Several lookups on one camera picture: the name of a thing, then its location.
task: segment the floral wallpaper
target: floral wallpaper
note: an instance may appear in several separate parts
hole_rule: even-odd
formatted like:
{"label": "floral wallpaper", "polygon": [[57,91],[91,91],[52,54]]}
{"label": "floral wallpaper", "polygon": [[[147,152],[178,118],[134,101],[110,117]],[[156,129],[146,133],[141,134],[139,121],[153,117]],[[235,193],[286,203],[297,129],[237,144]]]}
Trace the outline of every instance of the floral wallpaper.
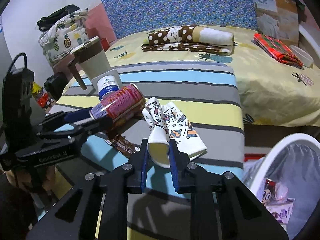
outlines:
{"label": "floral wallpaper", "polygon": [[101,0],[117,38],[187,24],[257,29],[252,0]]}

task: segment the blue label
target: blue label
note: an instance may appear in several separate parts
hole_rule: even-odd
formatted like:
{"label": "blue label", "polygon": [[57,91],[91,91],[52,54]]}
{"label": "blue label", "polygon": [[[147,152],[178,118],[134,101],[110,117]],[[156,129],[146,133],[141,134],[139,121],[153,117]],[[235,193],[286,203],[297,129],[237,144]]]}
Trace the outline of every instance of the blue label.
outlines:
{"label": "blue label", "polygon": [[117,85],[111,85],[111,86],[107,86],[104,87],[103,89],[101,89],[101,91],[99,92],[99,99],[101,101],[102,97],[107,94],[110,93],[112,91],[118,91],[119,87]]}

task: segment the blue gripper pad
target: blue gripper pad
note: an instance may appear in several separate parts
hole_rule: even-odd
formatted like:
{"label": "blue gripper pad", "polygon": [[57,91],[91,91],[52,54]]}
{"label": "blue gripper pad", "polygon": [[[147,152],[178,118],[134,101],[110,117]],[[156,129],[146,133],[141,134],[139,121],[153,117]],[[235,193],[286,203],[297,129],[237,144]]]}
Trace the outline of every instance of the blue gripper pad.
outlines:
{"label": "blue gripper pad", "polygon": [[179,182],[178,182],[178,168],[176,165],[176,161],[174,159],[174,154],[173,154],[173,147],[172,147],[172,142],[169,141],[169,152],[168,152],[168,156],[169,156],[169,162],[170,162],[170,171],[171,171],[171,176],[172,176],[172,183],[173,183],[173,187],[175,189],[176,192],[178,192],[179,190]]}
{"label": "blue gripper pad", "polygon": [[89,111],[92,109],[92,107],[81,109],[72,113],[69,113],[65,116],[64,121],[67,123],[73,123],[80,120],[84,120],[87,118],[90,118]]}
{"label": "blue gripper pad", "polygon": [[146,149],[144,157],[143,157],[143,164],[142,164],[142,168],[141,168],[141,191],[143,192],[145,187],[146,187],[146,183],[147,183],[147,167],[148,167],[148,162],[149,162],[149,152]]}

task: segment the pineapple print bag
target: pineapple print bag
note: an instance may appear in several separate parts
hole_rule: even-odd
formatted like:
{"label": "pineapple print bag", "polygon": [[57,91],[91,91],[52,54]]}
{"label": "pineapple print bag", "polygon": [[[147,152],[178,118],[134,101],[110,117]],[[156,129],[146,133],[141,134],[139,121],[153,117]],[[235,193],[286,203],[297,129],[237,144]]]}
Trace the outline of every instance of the pineapple print bag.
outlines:
{"label": "pineapple print bag", "polygon": [[39,44],[51,67],[68,55],[73,48],[89,40],[84,25],[87,16],[87,9],[70,13],[40,36]]}

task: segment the folded red plaid fabric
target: folded red plaid fabric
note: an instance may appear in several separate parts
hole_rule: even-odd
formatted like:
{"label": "folded red plaid fabric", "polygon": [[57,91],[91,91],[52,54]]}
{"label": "folded red plaid fabric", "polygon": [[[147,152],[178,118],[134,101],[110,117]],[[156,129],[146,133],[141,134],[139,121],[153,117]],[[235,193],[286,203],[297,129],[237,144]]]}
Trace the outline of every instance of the folded red plaid fabric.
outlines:
{"label": "folded red plaid fabric", "polygon": [[259,33],[256,33],[253,38],[259,44],[259,46],[262,47],[275,60],[279,61],[280,63],[303,69],[303,63],[281,41]]}

